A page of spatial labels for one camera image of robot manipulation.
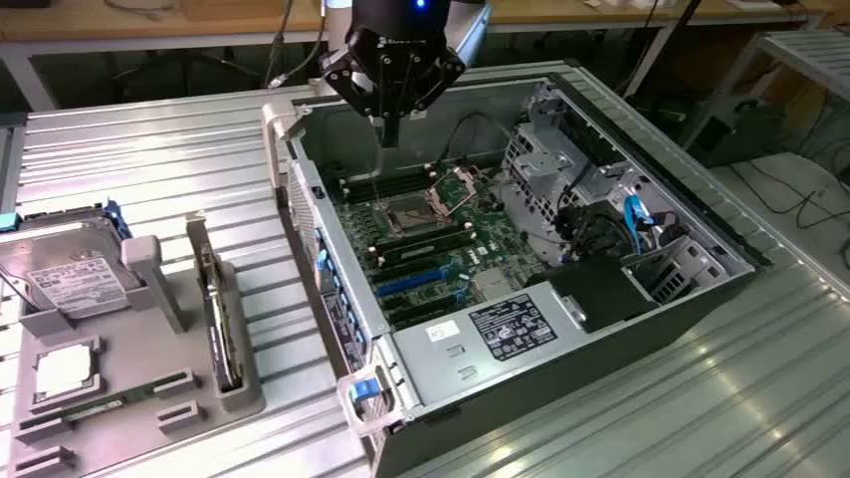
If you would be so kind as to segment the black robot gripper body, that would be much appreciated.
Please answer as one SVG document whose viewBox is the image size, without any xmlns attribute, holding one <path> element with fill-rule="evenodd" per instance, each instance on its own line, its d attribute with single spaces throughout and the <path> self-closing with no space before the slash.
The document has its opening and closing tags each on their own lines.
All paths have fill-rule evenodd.
<svg viewBox="0 0 850 478">
<path fill-rule="evenodd" d="M 389 112 L 389 82 L 399 76 L 400 56 L 411 49 L 447 47 L 447 1 L 356 1 L 348 50 L 381 91 Z"/>
</svg>

